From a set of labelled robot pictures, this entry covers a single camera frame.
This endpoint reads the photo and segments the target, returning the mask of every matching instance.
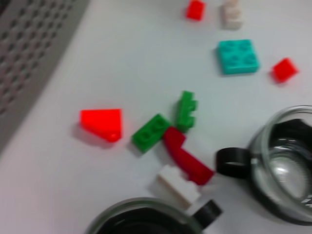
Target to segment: white lego brick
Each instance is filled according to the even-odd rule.
[[[226,29],[236,30],[241,28],[243,18],[238,0],[226,0],[223,5],[223,22]]]
[[[177,167],[164,166],[158,173],[158,177],[189,205],[200,197],[198,186],[192,181],[186,181]]]

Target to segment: red lego brick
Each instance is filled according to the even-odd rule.
[[[189,7],[186,11],[186,17],[200,21],[204,17],[206,3],[200,0],[191,0]]]
[[[298,69],[289,58],[283,59],[273,67],[273,77],[278,83],[286,82],[298,72]]]
[[[182,149],[186,137],[178,129],[169,127],[163,136],[164,144],[176,164],[189,176],[189,180],[197,185],[206,184],[214,175],[202,162]]]
[[[109,142],[121,138],[121,109],[82,110],[80,113],[82,127]]]

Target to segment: glass jar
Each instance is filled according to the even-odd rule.
[[[155,198],[134,198],[105,210],[88,234],[201,234],[221,210],[211,200],[193,216]]]
[[[217,153],[217,171],[247,179],[253,195],[274,215],[312,225],[312,106],[273,116],[248,149]]]

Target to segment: metal mesh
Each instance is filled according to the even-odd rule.
[[[11,0],[0,16],[0,149],[43,89],[88,0]]]

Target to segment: green lego brick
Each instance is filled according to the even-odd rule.
[[[133,134],[132,143],[145,153],[161,140],[170,126],[171,123],[158,114]]]
[[[193,100],[193,96],[194,93],[183,91],[178,105],[176,128],[183,133],[195,125],[195,117],[192,117],[191,113],[196,110],[198,102]]]
[[[219,42],[218,55],[226,75],[256,72],[260,63],[251,40],[226,40]]]

